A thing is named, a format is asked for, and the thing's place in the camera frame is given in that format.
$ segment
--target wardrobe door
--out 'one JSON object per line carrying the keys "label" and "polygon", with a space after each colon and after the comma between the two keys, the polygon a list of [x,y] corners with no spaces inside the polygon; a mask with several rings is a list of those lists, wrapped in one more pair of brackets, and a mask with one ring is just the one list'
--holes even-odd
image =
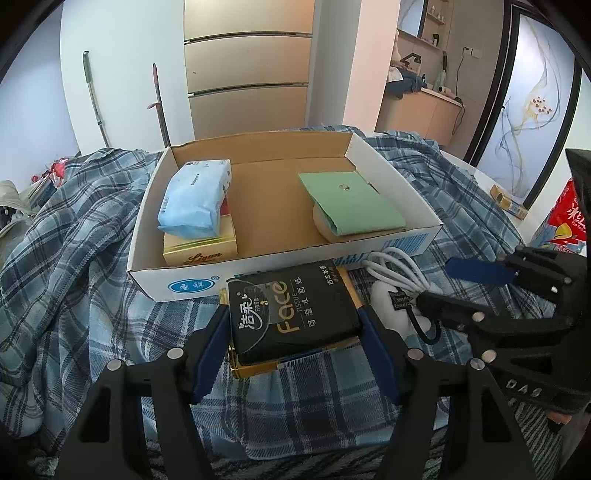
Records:
{"label": "wardrobe door", "polygon": [[257,83],[305,83],[311,42],[304,37],[255,35],[187,44],[189,93]]}
{"label": "wardrobe door", "polygon": [[303,127],[307,89],[244,88],[191,97],[195,139]]}
{"label": "wardrobe door", "polygon": [[312,33],[314,0],[186,0],[186,40],[243,32]]}

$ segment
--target blue gripper pad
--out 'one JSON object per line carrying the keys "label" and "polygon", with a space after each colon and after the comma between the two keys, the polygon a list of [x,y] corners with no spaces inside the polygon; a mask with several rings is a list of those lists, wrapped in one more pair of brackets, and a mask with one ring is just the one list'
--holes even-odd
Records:
{"label": "blue gripper pad", "polygon": [[[210,322],[214,321],[215,318],[214,314]],[[226,309],[215,331],[209,338],[209,343],[205,346],[199,362],[194,367],[196,383],[193,387],[193,402],[201,402],[202,398],[211,392],[224,356],[228,351],[229,342],[230,309]]]}
{"label": "blue gripper pad", "polygon": [[445,271],[451,278],[503,286],[513,283],[515,271],[500,263],[483,262],[476,258],[450,258]]}
{"label": "blue gripper pad", "polygon": [[378,335],[374,324],[369,320],[363,307],[357,310],[362,330],[359,335],[361,346],[368,359],[375,381],[380,392],[395,405],[401,404],[401,392],[398,388],[397,372],[394,362],[383,341]]}

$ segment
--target yellow tissue box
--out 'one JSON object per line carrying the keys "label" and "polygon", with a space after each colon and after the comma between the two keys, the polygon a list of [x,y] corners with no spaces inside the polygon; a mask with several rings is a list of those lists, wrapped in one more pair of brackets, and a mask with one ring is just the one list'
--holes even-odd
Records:
{"label": "yellow tissue box", "polygon": [[491,187],[491,197],[495,199],[499,207],[511,215],[516,216],[519,220],[523,220],[527,216],[528,211],[526,208],[506,195],[498,185]]}
{"label": "yellow tissue box", "polygon": [[164,234],[164,261],[169,267],[222,262],[238,256],[231,215],[220,217],[220,236],[188,240]]}

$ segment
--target white cardboard box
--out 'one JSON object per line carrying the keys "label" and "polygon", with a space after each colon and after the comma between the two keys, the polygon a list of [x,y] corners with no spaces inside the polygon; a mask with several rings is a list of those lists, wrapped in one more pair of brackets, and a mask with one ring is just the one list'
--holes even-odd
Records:
{"label": "white cardboard box", "polygon": [[[158,210],[172,176],[186,162],[230,158],[228,191],[239,257],[220,263],[167,267]],[[392,201],[407,231],[355,241],[327,243],[312,221],[312,199],[297,173],[352,171]],[[414,188],[361,137],[347,132],[278,131],[231,135],[167,148],[142,200],[127,270],[155,301],[214,295],[236,275],[276,270],[332,258],[357,268],[371,251],[398,247],[425,251],[441,221]]]}

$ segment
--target plaid blanket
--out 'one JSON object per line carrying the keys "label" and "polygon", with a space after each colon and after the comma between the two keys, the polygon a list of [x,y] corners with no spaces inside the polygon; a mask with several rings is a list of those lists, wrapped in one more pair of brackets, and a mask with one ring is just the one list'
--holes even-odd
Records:
{"label": "plaid blanket", "polygon": [[[348,127],[326,127],[355,131]],[[540,316],[547,305],[515,287],[455,280],[442,267],[450,257],[494,260],[520,237],[473,178],[449,163],[434,142],[393,132],[368,138],[423,195],[444,226],[414,257],[425,275],[451,296],[515,316]],[[16,436],[38,432],[57,453],[86,391],[112,358],[152,361],[207,324],[217,298],[154,303],[128,279],[126,258],[142,195],[158,154],[99,150],[66,167],[67,181],[35,218],[0,274],[0,412]],[[352,279],[367,300],[373,280]],[[439,360],[465,363],[469,345],[443,331],[434,346],[408,339]],[[148,437],[154,411],[142,403]],[[440,402],[435,427],[447,421]],[[359,345],[294,361],[270,374],[233,379],[222,364],[211,394],[193,407],[204,444],[228,459],[276,459],[386,442],[398,410],[379,392]],[[544,433],[538,450],[556,454]],[[556,455],[546,455],[551,471]]]}

